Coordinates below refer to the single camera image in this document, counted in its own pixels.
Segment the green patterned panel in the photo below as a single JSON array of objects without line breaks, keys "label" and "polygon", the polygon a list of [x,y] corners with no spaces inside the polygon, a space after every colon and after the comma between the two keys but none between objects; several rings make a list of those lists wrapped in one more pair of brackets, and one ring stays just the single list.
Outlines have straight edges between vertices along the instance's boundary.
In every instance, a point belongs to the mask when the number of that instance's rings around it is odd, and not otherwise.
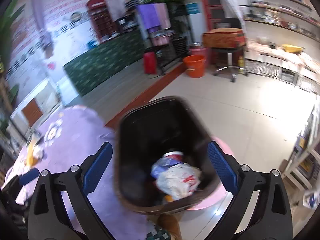
[{"label": "green patterned panel", "polygon": [[144,42],[140,30],[122,34],[90,49],[63,66],[81,96],[141,59]]}]

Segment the orange bucket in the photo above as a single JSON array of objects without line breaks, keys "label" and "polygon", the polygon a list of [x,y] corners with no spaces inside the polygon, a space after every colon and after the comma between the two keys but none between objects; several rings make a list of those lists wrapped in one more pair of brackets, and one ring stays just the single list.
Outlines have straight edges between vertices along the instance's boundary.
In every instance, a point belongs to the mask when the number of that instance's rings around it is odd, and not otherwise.
[{"label": "orange bucket", "polygon": [[185,57],[183,62],[187,67],[187,74],[190,77],[198,78],[204,75],[205,58],[202,55],[191,55]]}]

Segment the brown shoe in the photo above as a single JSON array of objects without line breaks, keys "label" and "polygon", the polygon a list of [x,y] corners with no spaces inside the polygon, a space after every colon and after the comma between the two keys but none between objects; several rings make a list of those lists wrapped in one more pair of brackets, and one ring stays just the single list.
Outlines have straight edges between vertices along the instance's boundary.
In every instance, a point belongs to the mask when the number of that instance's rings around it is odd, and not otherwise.
[{"label": "brown shoe", "polygon": [[157,220],[157,225],[168,230],[175,240],[182,240],[179,223],[174,215],[161,214]]}]

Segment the blue gripper pad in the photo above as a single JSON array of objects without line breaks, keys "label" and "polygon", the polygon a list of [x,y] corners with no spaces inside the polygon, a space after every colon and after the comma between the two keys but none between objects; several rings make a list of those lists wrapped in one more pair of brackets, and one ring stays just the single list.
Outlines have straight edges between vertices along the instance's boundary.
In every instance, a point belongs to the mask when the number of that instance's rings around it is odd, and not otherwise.
[{"label": "blue gripper pad", "polygon": [[94,192],[104,171],[106,170],[112,158],[112,146],[107,143],[101,150],[98,157],[94,160],[87,173],[83,178],[83,192],[87,196],[89,193]]},{"label": "blue gripper pad", "polygon": [[208,144],[208,156],[226,191],[238,193],[237,176],[213,142]]},{"label": "blue gripper pad", "polygon": [[27,173],[21,175],[19,177],[19,185],[24,186],[34,180],[36,177],[38,177],[40,174],[39,170],[37,168],[33,168]]}]

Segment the pink round mat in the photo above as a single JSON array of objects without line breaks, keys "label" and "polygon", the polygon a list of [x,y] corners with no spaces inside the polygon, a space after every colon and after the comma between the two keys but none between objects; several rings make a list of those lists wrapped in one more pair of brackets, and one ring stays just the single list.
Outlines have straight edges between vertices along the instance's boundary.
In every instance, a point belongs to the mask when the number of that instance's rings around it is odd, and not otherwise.
[{"label": "pink round mat", "polygon": [[[212,139],[218,143],[218,145],[220,146],[220,148],[223,150],[225,154],[229,154],[233,156],[233,152],[224,141],[222,141],[221,139],[215,136],[213,136]],[[226,194],[227,194],[227,191],[225,190],[224,186],[220,182],[220,184],[217,186],[215,191],[212,192],[212,194],[209,197],[205,198],[198,205],[195,205],[187,210],[199,210],[199,209],[210,207],[215,203],[217,203],[218,201],[220,201],[223,197],[225,197]]]}]

